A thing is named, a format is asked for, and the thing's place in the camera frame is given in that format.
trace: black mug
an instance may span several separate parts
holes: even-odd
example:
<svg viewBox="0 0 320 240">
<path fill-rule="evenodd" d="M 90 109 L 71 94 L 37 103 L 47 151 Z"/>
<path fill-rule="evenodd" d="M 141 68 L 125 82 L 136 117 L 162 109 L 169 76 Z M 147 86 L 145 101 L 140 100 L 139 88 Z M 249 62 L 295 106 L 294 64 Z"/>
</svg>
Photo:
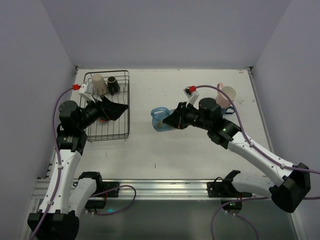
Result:
<svg viewBox="0 0 320 240">
<path fill-rule="evenodd" d="M 114 95 L 115 93 L 119 92 L 119 83 L 114 76 L 108 77 L 106 80 L 109 93 Z"/>
</svg>

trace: mug handle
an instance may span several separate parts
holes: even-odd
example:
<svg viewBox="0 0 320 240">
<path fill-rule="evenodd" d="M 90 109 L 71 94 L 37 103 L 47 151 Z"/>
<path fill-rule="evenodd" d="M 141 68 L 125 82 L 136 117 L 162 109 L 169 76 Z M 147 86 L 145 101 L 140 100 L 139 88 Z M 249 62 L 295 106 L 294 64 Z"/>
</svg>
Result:
<svg viewBox="0 0 320 240">
<path fill-rule="evenodd" d="M 233 106 L 229 106 L 226 110 L 225 110 L 225 114 L 226 115 L 231 115 L 235 113 L 235 109 Z"/>
<path fill-rule="evenodd" d="M 219 82 L 216 86 L 217 89 L 222 89 L 225 85 L 222 82 Z"/>
<path fill-rule="evenodd" d="M 151 111 L 151 116 L 155 119 L 158 118 L 158 116 L 156 115 L 157 112 L 165 112 L 168 114 L 168 116 L 171 114 L 170 110 L 164 106 L 156 107 Z"/>
</svg>

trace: gray floor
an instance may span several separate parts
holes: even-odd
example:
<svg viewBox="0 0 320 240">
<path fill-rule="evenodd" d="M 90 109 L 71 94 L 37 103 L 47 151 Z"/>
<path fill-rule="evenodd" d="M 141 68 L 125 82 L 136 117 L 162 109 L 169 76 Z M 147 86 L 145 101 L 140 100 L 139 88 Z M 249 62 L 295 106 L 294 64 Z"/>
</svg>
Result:
<svg viewBox="0 0 320 240">
<path fill-rule="evenodd" d="M 110 200 L 104 212 L 127 201 Z M 125 212 L 111 216 L 83 213 L 77 240 L 210 240 L 210 221 L 218 201 L 137 200 Z M 240 212 L 254 223 L 260 240 L 297 240 L 290 214 L 272 201 L 250 201 Z M 214 222 L 218 240 L 255 240 L 252 228 L 220 211 Z"/>
</svg>

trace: dish rack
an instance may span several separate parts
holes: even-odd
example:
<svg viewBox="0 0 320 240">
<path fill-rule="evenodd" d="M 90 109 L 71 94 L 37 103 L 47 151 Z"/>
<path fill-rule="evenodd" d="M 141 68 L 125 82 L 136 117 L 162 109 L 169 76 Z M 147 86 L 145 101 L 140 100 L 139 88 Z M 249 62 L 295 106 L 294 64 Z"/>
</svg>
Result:
<svg viewBox="0 0 320 240">
<path fill-rule="evenodd" d="M 105 82 L 107 82 L 108 77 L 115 77 L 119 84 L 119 91 L 114 95 L 107 93 L 104 96 L 114 103 L 127 104 L 129 108 L 116 121 L 110 120 L 108 122 L 101 122 L 97 120 L 91 124 L 85 129 L 87 140 L 90 142 L 96 142 L 127 139 L 130 133 L 129 72 L 127 70 L 87 72 L 84 76 L 83 82 L 92 82 L 93 74 L 100 74 Z M 94 92 L 92 92 L 92 96 L 97 98 L 97 95 Z M 85 108 L 87 106 L 86 99 L 81 97 L 79 106 L 81 108 Z"/>
</svg>

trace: beige cup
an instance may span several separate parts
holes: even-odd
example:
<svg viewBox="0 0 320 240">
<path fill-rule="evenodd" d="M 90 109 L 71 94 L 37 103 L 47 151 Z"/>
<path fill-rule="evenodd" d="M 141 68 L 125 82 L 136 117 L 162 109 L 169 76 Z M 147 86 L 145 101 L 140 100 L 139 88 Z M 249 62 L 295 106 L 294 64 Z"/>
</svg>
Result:
<svg viewBox="0 0 320 240">
<path fill-rule="evenodd" d="M 223 91 L 225 94 L 231 98 L 232 102 L 236 99 L 237 97 L 237 91 L 231 87 L 231 86 L 224 86 L 222 82 L 218 83 L 216 86 L 218 89 Z M 215 98 L 215 102 L 220 105 L 221 108 L 226 109 L 230 107 L 231 103 L 229 100 L 221 93 L 218 91 L 218 95 Z"/>
</svg>

